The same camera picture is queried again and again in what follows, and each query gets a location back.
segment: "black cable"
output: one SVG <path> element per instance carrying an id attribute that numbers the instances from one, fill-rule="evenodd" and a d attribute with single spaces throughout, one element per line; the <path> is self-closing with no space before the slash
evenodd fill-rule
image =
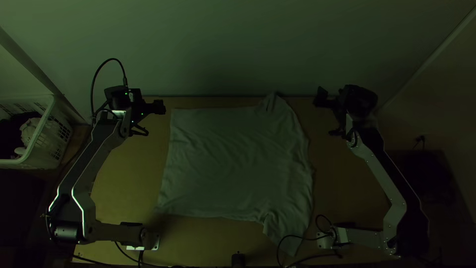
<path id="1" fill-rule="evenodd" d="M 314 223 L 316 224 L 317 230 L 318 230 L 319 232 L 325 233 L 325 234 L 330 234 L 330 232 L 324 232 L 324 231 L 319 227 L 319 224 L 317 223 L 317 220 L 318 220 L 319 218 L 324 218 L 324 219 L 327 220 L 327 222 L 329 223 L 329 226 L 331 227 L 330 229 L 331 229 L 332 231 L 334 231 L 334 244 L 336 244 L 336 243 L 337 243 L 337 231 L 336 231 L 335 228 L 332 227 L 332 221 L 331 221 L 328 217 L 326 217 L 326 216 L 324 216 L 324 215 L 322 215 L 322 214 L 318 214 L 318 215 L 316 216 L 316 218 L 314 219 Z"/>
<path id="2" fill-rule="evenodd" d="M 137 259 L 137 260 L 139 261 L 139 262 L 137 263 L 137 267 L 140 268 L 140 263 L 144 261 L 144 251 L 143 251 L 143 250 L 141 250 L 141 251 L 139 252 L 139 259 Z"/>
<path id="3" fill-rule="evenodd" d="M 122 63 L 116 59 L 116 58 L 110 58 L 110 59 L 107 59 L 105 60 L 103 63 L 101 63 L 101 65 L 99 65 L 98 69 L 96 70 L 96 72 L 94 73 L 94 76 L 93 76 L 93 81 L 91 82 L 91 96 L 90 96 L 90 102 L 91 102 L 91 116 L 93 117 L 93 123 L 95 122 L 95 118 L 94 118 L 94 103 L 93 103 L 93 92 L 94 92 L 94 84 L 96 83 L 96 78 L 99 74 L 99 71 L 101 70 L 101 68 L 106 65 L 106 63 L 110 62 L 110 61 L 116 61 L 117 63 L 119 63 L 120 65 L 120 68 L 122 69 L 122 75 L 123 75 L 123 78 L 122 78 L 122 83 L 124 86 L 127 86 L 127 77 L 125 76 L 125 70 L 124 70 L 124 66 L 122 66 Z"/>
<path id="4" fill-rule="evenodd" d="M 331 227 L 330 230 L 332 230 L 332 231 L 334 232 L 334 245 L 337 243 L 337 231 L 336 231 L 335 228 L 332 227 L 332 221 L 331 221 L 328 217 L 326 217 L 326 216 L 324 216 L 324 215 L 322 215 L 322 214 L 318 214 L 318 215 L 315 217 L 315 219 L 314 219 L 314 223 L 316 224 L 317 230 L 318 230 L 319 232 L 321 232 L 321 233 L 324 233 L 325 235 L 324 235 L 324 236 L 317 237 L 317 238 L 303 238 L 303 237 L 298 236 L 298 235 L 287 235 L 287 236 L 283 237 L 283 238 L 279 241 L 279 243 L 278 243 L 278 248 L 276 249 L 276 260 L 278 261 L 279 267 L 284 267 L 284 266 L 281 264 L 281 262 L 279 261 L 279 249 L 280 249 L 280 245 L 281 245 L 282 241 L 283 241 L 285 238 L 287 238 L 287 237 L 296 237 L 296 238 L 301 238 L 301 239 L 307 240 L 307 241 L 316 241 L 316 240 L 319 240 L 319 239 L 324 238 L 324 237 L 332 236 L 332 234 L 331 234 L 330 231 L 325 232 L 325 231 L 323 231 L 323 230 L 319 227 L 319 224 L 317 223 L 317 220 L 318 220 L 319 218 L 324 218 L 325 220 L 327 220 L 327 222 L 329 223 L 329 226 Z M 296 261 L 296 262 L 294 262 L 293 264 L 287 266 L 287 268 L 290 267 L 290 266 L 296 265 L 296 264 L 298 264 L 298 263 L 305 262 L 305 261 L 310 260 L 310 259 L 319 258 L 319 257 L 328 257 L 328 256 L 337 256 L 337 257 L 339 257 L 339 258 L 342 258 L 342 256 L 341 256 L 339 253 L 337 253 L 337 250 L 335 250 L 333 254 L 321 254 L 321 255 L 313 255 L 313 256 L 310 256 L 310 257 L 306 257 L 306 258 L 304 258 L 304 259 L 301 259 L 301 260 L 299 260 L 299 261 Z"/>
<path id="5" fill-rule="evenodd" d="M 278 265 L 279 267 L 284 267 L 281 262 L 279 261 L 279 248 L 281 246 L 281 243 L 288 237 L 296 237 L 296 238 L 300 238 L 300 239 L 303 239 L 303 240 L 306 240 L 306 241 L 316 241 L 316 240 L 319 240 L 319 239 L 322 239 L 324 237 L 328 237 L 330 235 L 324 235 L 324 236 L 320 236 L 320 237 L 316 237 L 316 238 L 304 238 L 302 236 L 299 236 L 299 235 L 286 235 L 284 236 L 283 238 L 281 238 L 281 240 L 279 241 L 278 243 L 278 247 L 276 249 L 276 260 L 278 261 Z"/>
<path id="6" fill-rule="evenodd" d="M 138 263 L 139 265 L 140 265 L 140 264 L 143 264 L 143 265 L 148 265 L 148 266 L 158 267 L 158 268 L 169 268 L 168 266 L 159 266 L 159 265 L 148 264 L 148 263 L 145 263 L 143 260 L 142 260 L 142 261 L 138 261 L 138 260 L 134 259 L 133 257 L 129 256 L 126 252 L 124 252 L 124 251 L 120 248 L 119 244 L 118 244 L 116 241 L 114 241 L 114 243 L 116 244 L 116 247 L 119 249 L 119 251 L 120 251 L 124 256 L 126 256 L 129 260 L 131 260 L 131 261 L 133 261 L 133 262 L 135 262 L 135 263 Z"/>
<path id="7" fill-rule="evenodd" d="M 313 256 L 309 256 L 309 257 L 306 257 L 304 259 L 301 259 L 299 261 L 296 261 L 296 262 L 293 262 L 292 264 L 286 266 L 286 268 L 289 268 L 291 266 L 295 266 L 297 264 L 300 264 L 302 262 L 305 262 L 305 261 L 308 261 L 308 260 L 311 260 L 311 259 L 315 259 L 315 258 L 320 258 L 320 257 L 330 257 L 330 256 L 337 256 L 339 258 L 341 258 L 342 256 L 340 256 L 339 254 L 337 253 L 333 253 L 333 254 L 321 254 L 321 255 L 313 255 Z"/>

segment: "metal arm segment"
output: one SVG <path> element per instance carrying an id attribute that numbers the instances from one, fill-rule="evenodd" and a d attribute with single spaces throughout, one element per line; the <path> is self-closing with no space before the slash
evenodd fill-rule
<path id="1" fill-rule="evenodd" d="M 382 230 L 346 228 L 336 224 L 332 228 L 337 237 L 330 232 L 333 236 L 318 240 L 318 244 L 324 249 L 362 244 L 397 258 L 421 255 L 428 248 L 428 219 L 421 211 L 419 198 L 385 152 L 382 136 L 374 122 L 368 119 L 375 104 L 373 92 L 352 85 L 346 85 L 333 100 L 327 100 L 327 91 L 319 88 L 314 100 L 315 106 L 334 111 L 339 127 L 329 134 L 344 138 L 348 148 L 365 160 L 391 204 Z"/>
<path id="2" fill-rule="evenodd" d="M 131 128 L 139 127 L 137 123 L 141 119 L 150 113 L 165 114 L 165 107 L 162 101 L 146 104 L 139 89 L 115 87 L 109 89 L 108 94 L 112 98 L 108 101 L 114 103 L 110 104 L 111 109 L 125 110 L 114 110 L 113 119 L 107 119 L 107 113 L 102 113 L 91 132 L 91 141 L 58 186 L 57 196 L 48 208 L 49 231 L 54 239 L 63 242 L 117 241 L 127 245 L 127 249 L 156 250 L 158 234 L 148 231 L 141 223 L 114 225 L 97 221 L 96 206 L 90 195 L 96 175 L 111 150 L 133 135 Z M 131 97 L 117 100 L 115 95 Z M 143 131 L 140 134 L 148 134 L 146 129 L 139 129 Z"/>

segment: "wooden table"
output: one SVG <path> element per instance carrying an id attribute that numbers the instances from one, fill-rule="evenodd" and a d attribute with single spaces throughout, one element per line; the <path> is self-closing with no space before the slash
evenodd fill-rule
<path id="1" fill-rule="evenodd" d="M 158 97 L 146 97 L 152 102 Z M 262 98 L 169 97 L 162 98 L 167 114 L 149 115 L 140 124 L 148 137 L 128 138 L 114 149 L 98 173 L 91 194 L 97 219 L 104 223 L 141 222 L 161 233 L 157 251 L 147 251 L 144 261 L 156 265 L 230 266 L 231 255 L 246 254 L 248 266 L 276 266 L 276 245 L 254 222 L 223 218 L 157 216 L 153 208 L 161 186 L 167 157 L 170 115 L 173 108 L 226 108 L 255 106 Z M 324 214 L 333 222 L 355 222 L 357 226 L 381 228 L 388 210 L 387 199 L 364 161 L 347 149 L 345 142 L 328 136 L 336 128 L 330 110 L 315 108 L 311 97 L 285 98 L 294 109 L 310 140 L 309 160 L 314 173 L 313 215 Z M 316 236 L 314 216 L 306 232 Z M 127 251 L 137 258 L 138 252 Z M 329 253 L 315 242 L 303 242 L 295 257 L 281 252 L 286 265 L 311 255 Z M 134 265 L 113 242 L 78 245 L 75 254 L 92 260 Z M 383 253 L 359 245 L 341 250 L 344 256 L 313 259 L 307 264 L 365 263 L 388 260 Z"/>

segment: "white t-shirt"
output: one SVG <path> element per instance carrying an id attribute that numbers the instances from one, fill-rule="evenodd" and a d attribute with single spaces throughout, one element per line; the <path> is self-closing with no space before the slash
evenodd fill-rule
<path id="1" fill-rule="evenodd" d="M 308 140 L 272 94 L 256 107 L 175 109 L 156 212 L 263 224 L 276 244 L 302 236 L 311 215 Z M 294 256 L 300 239 L 283 241 Z"/>

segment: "laundry basket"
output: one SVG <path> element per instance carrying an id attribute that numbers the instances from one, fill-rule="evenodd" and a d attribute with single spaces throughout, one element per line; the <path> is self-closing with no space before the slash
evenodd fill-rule
<path id="1" fill-rule="evenodd" d="M 0 120 L 26 112 L 42 115 L 25 153 L 17 159 L 0 159 L 0 168 L 54 169 L 58 167 L 72 128 L 52 95 L 0 99 Z"/>

